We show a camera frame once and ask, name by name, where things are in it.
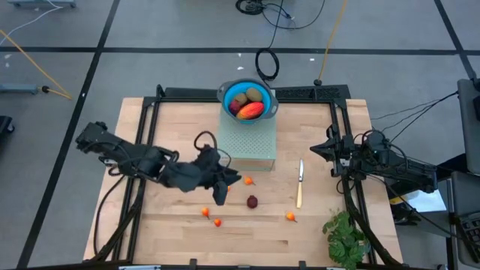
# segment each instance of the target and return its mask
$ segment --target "knife blade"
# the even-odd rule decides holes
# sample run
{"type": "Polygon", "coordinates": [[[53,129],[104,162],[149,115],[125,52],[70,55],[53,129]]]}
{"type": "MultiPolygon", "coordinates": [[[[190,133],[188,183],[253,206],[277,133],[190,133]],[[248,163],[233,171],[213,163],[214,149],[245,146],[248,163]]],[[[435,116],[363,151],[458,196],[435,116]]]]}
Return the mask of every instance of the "knife blade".
{"type": "Polygon", "coordinates": [[[302,207],[302,182],[303,182],[303,159],[300,158],[300,167],[298,168],[298,190],[297,190],[297,208],[302,207]]]}

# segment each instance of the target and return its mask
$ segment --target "butcher block tabletop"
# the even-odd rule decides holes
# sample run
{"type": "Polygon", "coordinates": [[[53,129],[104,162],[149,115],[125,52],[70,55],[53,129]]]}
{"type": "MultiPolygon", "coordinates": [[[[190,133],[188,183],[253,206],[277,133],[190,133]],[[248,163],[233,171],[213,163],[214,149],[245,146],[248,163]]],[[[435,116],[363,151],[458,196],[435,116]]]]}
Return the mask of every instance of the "butcher block tabletop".
{"type": "MultiPolygon", "coordinates": [[[[133,97],[123,100],[115,135],[135,141],[142,102],[142,98],[133,97]]],[[[365,100],[347,100],[347,106],[353,135],[371,129],[365,100]]],[[[201,131],[217,134],[220,110],[219,103],[161,103],[154,146],[179,151],[180,161],[194,160],[198,155],[195,137],[201,131]]],[[[337,114],[342,130],[340,111],[337,114]]],[[[326,129],[332,123],[329,106],[282,103],[276,119],[274,170],[240,172],[244,177],[250,176],[256,185],[246,185],[243,179],[236,182],[223,206],[215,205],[212,190],[198,187],[182,193],[147,181],[133,263],[187,265],[190,259],[197,259],[199,265],[297,266],[304,260],[307,266],[336,265],[329,258],[322,227],[332,216],[332,210],[345,209],[344,197],[335,189],[339,178],[330,176],[332,163],[309,150],[310,146],[327,140],[326,129]],[[303,205],[296,208],[300,158],[304,161],[303,205]],[[255,209],[246,206],[250,195],[258,198],[255,209]],[[210,220],[202,216],[204,207],[209,208],[210,220]],[[288,221],[287,212],[293,212],[298,223],[288,221]],[[214,225],[215,218],[222,220],[220,227],[214,225]]],[[[203,136],[199,145],[212,145],[209,140],[203,136]]],[[[117,180],[118,177],[105,173],[98,202],[117,180]]],[[[99,248],[118,226],[125,186],[126,180],[103,206],[98,228],[99,248]]],[[[390,254],[402,261],[385,186],[367,178],[363,181],[363,190],[371,229],[390,254]]],[[[94,223],[85,259],[94,256],[93,228],[94,223]]],[[[120,258],[126,257],[130,234],[127,229],[120,258]]]]}

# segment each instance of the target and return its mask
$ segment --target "black metal frame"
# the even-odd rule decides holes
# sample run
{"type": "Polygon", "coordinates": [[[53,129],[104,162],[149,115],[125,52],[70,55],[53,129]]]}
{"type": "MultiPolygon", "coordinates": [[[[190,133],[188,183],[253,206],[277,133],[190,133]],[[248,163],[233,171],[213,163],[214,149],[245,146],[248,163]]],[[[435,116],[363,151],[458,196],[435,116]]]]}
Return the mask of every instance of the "black metal frame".
{"type": "MultiPolygon", "coordinates": [[[[345,128],[345,135],[352,135],[352,129],[350,127],[350,119],[347,112],[346,99],[350,98],[350,92],[347,85],[327,85],[327,86],[305,86],[305,87],[286,87],[276,88],[276,97],[279,103],[298,103],[298,104],[328,104],[332,124],[339,127],[337,108],[340,109],[342,114],[343,126],[345,128]]],[[[195,88],[166,88],[166,94],[162,96],[163,90],[160,85],[157,86],[157,97],[144,97],[142,104],[142,112],[140,113],[139,126],[136,133],[136,143],[141,143],[143,137],[143,130],[145,129],[145,121],[147,111],[150,106],[153,105],[153,115],[151,117],[150,128],[148,131],[147,143],[151,145],[153,143],[153,135],[155,134],[156,123],[158,118],[158,111],[160,103],[165,102],[201,102],[201,103],[217,103],[216,90],[213,89],[195,89],[195,88]]],[[[338,141],[341,140],[340,133],[335,134],[338,141]]],[[[129,178],[127,187],[125,190],[124,201],[121,207],[120,221],[125,219],[125,215],[130,207],[130,201],[133,191],[135,179],[129,178]]],[[[145,185],[146,180],[140,180],[139,185],[145,185]]],[[[355,183],[355,190],[357,193],[359,212],[365,223],[368,225],[368,213],[365,205],[365,197],[363,194],[362,183],[357,181],[355,183]]],[[[143,193],[140,194],[141,200],[143,200],[143,193]]],[[[133,220],[133,226],[131,229],[128,249],[127,249],[127,261],[133,262],[134,250],[138,235],[138,226],[140,222],[140,212],[133,220]]],[[[114,248],[112,259],[118,260],[120,250],[122,248],[122,239],[120,239],[114,248]]],[[[368,261],[370,264],[376,265],[377,258],[374,252],[371,250],[368,253],[368,261]]]]}

